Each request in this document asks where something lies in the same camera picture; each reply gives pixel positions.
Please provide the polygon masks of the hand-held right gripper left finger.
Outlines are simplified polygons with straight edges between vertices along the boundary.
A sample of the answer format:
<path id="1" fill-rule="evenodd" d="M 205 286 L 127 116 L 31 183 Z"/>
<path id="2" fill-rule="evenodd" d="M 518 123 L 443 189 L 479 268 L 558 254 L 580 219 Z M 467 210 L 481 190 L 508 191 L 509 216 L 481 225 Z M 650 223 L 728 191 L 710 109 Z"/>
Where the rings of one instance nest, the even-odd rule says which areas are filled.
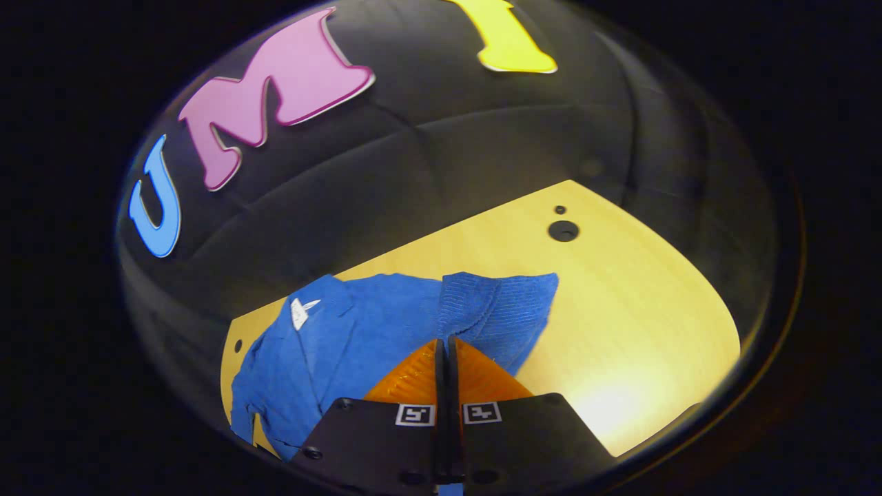
<path id="1" fill-rule="evenodd" d="M 447 377 L 444 343 L 426 343 L 368 399 L 331 403 L 294 468 L 343 494 L 437 493 L 450 481 Z"/>

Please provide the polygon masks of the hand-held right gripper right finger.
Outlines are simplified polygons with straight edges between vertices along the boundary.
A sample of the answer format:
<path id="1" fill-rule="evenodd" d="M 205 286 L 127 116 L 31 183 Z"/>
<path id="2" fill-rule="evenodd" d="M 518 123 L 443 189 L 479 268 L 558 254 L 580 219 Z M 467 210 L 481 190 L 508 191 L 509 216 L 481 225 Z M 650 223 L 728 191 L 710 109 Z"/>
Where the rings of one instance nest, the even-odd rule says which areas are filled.
<path id="1" fill-rule="evenodd" d="M 448 340 L 448 472 L 466 494 L 564 494 L 617 462 L 560 393 L 536 395 Z"/>

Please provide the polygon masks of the blue button-up shirt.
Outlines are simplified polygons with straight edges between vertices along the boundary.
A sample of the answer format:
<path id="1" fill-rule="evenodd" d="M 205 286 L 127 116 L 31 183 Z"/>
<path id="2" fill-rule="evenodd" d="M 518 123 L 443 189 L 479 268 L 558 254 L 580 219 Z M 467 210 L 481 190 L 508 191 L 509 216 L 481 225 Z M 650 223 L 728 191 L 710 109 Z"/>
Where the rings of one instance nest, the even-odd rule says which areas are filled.
<path id="1" fill-rule="evenodd" d="M 558 283 L 555 273 L 322 276 L 287 296 L 245 353 L 231 384 L 231 430 L 251 444 L 259 418 L 289 461 L 334 400 L 365 398 L 416 349 L 452 335 L 515 375 L 547 327 Z"/>

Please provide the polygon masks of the black backdrop cloth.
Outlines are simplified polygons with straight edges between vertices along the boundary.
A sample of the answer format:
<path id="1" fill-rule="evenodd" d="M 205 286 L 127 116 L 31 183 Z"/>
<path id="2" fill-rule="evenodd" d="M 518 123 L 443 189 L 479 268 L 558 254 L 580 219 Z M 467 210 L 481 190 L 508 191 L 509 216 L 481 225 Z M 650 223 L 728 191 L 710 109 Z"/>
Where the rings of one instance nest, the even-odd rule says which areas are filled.
<path id="1" fill-rule="evenodd" d="M 164 383 L 214 429 L 234 317 L 543 187 L 573 180 L 623 208 L 718 291 L 738 339 L 768 314 L 776 209 L 746 139 L 670 57 L 576 0 L 510 0 L 551 74 L 482 66 L 447 0 L 319 0 L 249 38 L 164 104 L 133 157 L 114 230 L 136 335 Z M 178 113 L 245 75 L 281 29 L 334 8 L 329 37 L 375 81 L 311 119 L 265 119 L 218 189 Z"/>

